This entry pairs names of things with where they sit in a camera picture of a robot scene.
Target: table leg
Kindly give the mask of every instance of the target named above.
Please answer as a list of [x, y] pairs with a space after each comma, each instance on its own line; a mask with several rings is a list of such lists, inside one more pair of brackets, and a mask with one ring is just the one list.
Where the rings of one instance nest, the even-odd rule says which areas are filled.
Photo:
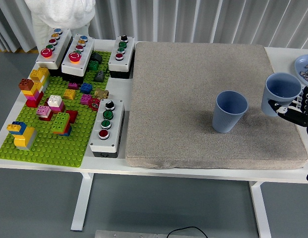
[[262, 183], [263, 182], [249, 181], [249, 187], [251, 190], [259, 237], [271, 238], [271, 231], [269, 229], [264, 200], [261, 191]]
[[83, 229], [83, 223], [85, 218], [86, 209], [89, 202], [91, 186], [93, 182], [93, 173], [82, 173], [82, 183], [76, 203], [71, 230], [74, 232], [80, 232]]

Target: white curtain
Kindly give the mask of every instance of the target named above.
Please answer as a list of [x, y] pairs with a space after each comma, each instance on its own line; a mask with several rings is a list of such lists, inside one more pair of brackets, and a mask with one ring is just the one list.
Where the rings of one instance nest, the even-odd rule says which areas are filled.
[[[90, 36], [308, 49], [308, 0], [96, 0]], [[0, 0], [0, 49], [35, 47], [24, 0]]]

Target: blue bowl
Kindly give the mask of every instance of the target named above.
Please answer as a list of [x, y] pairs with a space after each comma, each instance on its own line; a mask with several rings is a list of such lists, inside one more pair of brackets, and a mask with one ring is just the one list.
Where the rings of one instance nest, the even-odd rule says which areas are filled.
[[307, 72], [308, 68], [306, 66], [308, 65], [308, 55], [299, 56], [295, 60], [295, 72], [297, 78], [300, 80], [302, 84], [305, 86], [308, 86], [308, 79], [304, 79], [304, 77], [301, 76], [301, 72], [305, 73]]

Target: bowl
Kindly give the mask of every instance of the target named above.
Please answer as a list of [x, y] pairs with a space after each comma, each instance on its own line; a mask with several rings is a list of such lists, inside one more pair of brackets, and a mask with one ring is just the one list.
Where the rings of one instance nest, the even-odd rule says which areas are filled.
[[308, 55], [299, 56], [295, 60], [295, 72], [300, 82], [308, 86]]

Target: person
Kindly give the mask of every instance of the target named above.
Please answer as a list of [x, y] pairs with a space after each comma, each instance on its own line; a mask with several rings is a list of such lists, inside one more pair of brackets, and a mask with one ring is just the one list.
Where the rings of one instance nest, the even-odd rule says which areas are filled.
[[47, 45], [52, 28], [70, 29], [89, 36], [90, 21], [95, 15], [95, 0], [25, 0], [31, 11], [34, 40], [38, 50]]

